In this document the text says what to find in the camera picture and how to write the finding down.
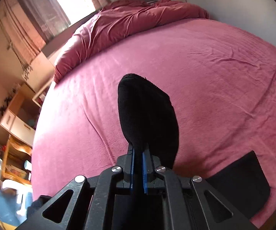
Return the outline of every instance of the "blue rubber strip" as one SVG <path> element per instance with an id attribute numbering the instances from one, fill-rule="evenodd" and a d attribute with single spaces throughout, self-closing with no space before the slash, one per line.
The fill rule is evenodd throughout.
<path id="1" fill-rule="evenodd" d="M 131 190 L 133 190 L 133 182 L 134 182 L 134 156 L 135 156 L 135 150 L 133 148 L 133 154 L 131 155 Z"/>
<path id="2" fill-rule="evenodd" d="M 142 161 L 143 161 L 143 163 L 142 163 L 143 188 L 145 190 L 145 194 L 147 194 L 148 193 L 148 178 L 147 178 L 147 164 L 145 162 L 145 153 L 144 152 L 142 153 Z"/>

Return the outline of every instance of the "black metal frame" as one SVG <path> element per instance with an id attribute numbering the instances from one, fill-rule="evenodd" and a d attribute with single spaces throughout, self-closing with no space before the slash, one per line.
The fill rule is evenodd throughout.
<path id="1" fill-rule="evenodd" d="M 133 193 L 138 182 L 134 175 L 138 160 L 143 160 L 138 170 L 143 173 L 145 192 L 148 196 L 161 195 L 164 221 L 161 225 L 165 230 L 257 229 L 204 179 L 177 176 L 161 166 L 148 146 L 137 154 L 131 144 L 116 166 L 99 176 L 77 176 L 17 229 L 111 229 L 115 196 Z M 223 218 L 216 219 L 217 212 L 210 207 L 209 197 L 221 206 Z"/>

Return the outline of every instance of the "red duvet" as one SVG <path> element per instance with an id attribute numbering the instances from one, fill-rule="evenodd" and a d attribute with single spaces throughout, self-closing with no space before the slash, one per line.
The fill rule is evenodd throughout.
<path id="1" fill-rule="evenodd" d="M 138 0 L 113 2 L 78 28 L 63 47 L 54 81 L 58 83 L 82 61 L 130 35 L 186 18 L 208 19 L 208 13 L 179 1 L 160 0 L 154 5 Z"/>
<path id="2" fill-rule="evenodd" d="M 108 43 L 91 37 L 80 45 L 76 39 L 82 36 L 74 36 L 75 47 L 57 63 L 68 65 L 68 72 L 82 61 L 57 78 L 43 104 L 33 145 L 34 198 L 54 195 L 76 175 L 99 175 L 126 152 L 117 87 L 123 75 L 137 73 L 170 96 L 180 133 L 176 173 L 206 178 L 255 151 L 271 187 L 265 207 L 252 218 L 261 226 L 276 209 L 276 48 L 239 28 L 201 18 L 123 40 L 119 36 L 127 36 L 127 28 L 114 32 L 109 25 L 108 35 L 116 37 Z M 93 32 L 101 28 L 85 26 L 78 32 L 97 35 Z M 104 49 L 97 54 L 99 48 L 89 49 L 99 44 Z"/>

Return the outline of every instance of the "drawer handle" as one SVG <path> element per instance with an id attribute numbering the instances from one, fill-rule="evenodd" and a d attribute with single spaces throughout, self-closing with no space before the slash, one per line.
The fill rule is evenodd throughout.
<path id="1" fill-rule="evenodd" d="M 6 122 L 7 125 L 8 125 L 8 123 L 9 123 L 9 121 L 10 121 L 10 115 L 8 116 L 8 120 L 7 120 L 7 122 Z"/>
<path id="2" fill-rule="evenodd" d="M 24 124 L 24 126 L 30 130 L 30 127 L 28 127 L 27 125 Z"/>

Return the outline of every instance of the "pink bedspread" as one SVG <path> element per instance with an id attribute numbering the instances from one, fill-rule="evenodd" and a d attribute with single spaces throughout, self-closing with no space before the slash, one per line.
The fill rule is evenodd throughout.
<path id="1" fill-rule="evenodd" d="M 84 60 L 130 35 L 189 18 L 209 19 L 209 15 L 197 5 L 180 1 L 159 0 L 152 5 L 139 0 L 110 3 L 80 26 L 63 46 L 55 62 L 54 81 L 58 83 Z"/>
<path id="2" fill-rule="evenodd" d="M 261 226 L 276 209 L 276 48 L 238 28 L 185 19 L 130 36 L 84 61 L 42 107 L 33 145 L 33 195 L 76 175 L 99 175 L 124 154 L 117 86 L 146 77 L 171 98 L 180 131 L 174 170 L 209 177 L 254 150 L 270 184 Z"/>

